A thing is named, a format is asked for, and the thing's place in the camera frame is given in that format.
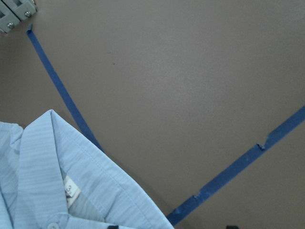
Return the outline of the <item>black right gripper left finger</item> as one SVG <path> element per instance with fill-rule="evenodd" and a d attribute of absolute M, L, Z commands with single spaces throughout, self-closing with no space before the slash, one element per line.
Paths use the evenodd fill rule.
<path fill-rule="evenodd" d="M 108 226 L 107 229 L 118 229 L 118 225 L 111 225 L 111 226 Z"/>

